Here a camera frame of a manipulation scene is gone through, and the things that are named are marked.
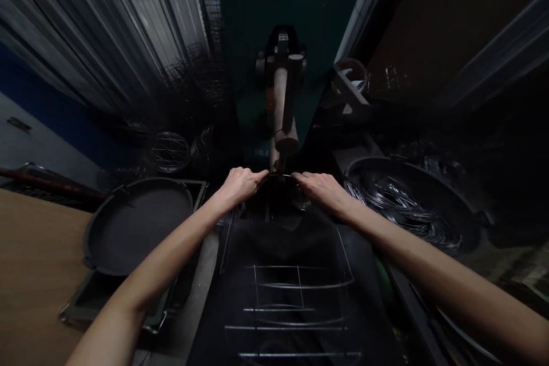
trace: person's right hand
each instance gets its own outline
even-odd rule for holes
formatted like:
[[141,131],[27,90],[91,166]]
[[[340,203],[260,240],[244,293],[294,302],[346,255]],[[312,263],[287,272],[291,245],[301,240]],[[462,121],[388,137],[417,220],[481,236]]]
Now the person's right hand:
[[305,191],[305,194],[314,202],[340,216],[353,197],[342,188],[331,174],[317,174],[304,172],[292,173]]

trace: round wire ring stack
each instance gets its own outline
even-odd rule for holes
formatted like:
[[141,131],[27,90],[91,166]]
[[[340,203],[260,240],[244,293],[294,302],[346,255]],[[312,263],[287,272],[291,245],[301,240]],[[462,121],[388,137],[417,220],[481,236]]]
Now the round wire ring stack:
[[189,163],[189,144],[177,133],[160,132],[152,139],[147,156],[156,171],[179,172]]

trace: workbench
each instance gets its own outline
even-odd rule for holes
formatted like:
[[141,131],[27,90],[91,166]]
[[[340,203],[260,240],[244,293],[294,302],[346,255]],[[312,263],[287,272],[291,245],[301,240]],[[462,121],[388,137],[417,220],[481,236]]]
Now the workbench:
[[64,364],[83,331],[57,319],[88,269],[91,214],[0,189],[0,364]]

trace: green machine panel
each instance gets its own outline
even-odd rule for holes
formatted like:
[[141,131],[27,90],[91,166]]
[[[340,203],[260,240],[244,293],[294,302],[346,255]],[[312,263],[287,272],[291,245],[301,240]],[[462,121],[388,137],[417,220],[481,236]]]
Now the green machine panel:
[[294,117],[305,141],[327,76],[356,0],[221,0],[224,44],[236,98],[242,150],[247,162],[269,158],[265,84],[256,59],[277,26],[293,27],[305,50],[306,71],[297,90]]

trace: black rubber tray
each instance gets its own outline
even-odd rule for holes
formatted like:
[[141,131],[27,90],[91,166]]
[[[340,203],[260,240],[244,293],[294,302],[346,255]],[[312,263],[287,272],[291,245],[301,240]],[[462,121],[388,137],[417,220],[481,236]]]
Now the black rubber tray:
[[112,276],[128,276],[193,213],[185,183],[147,178],[115,189],[90,219],[84,263]]

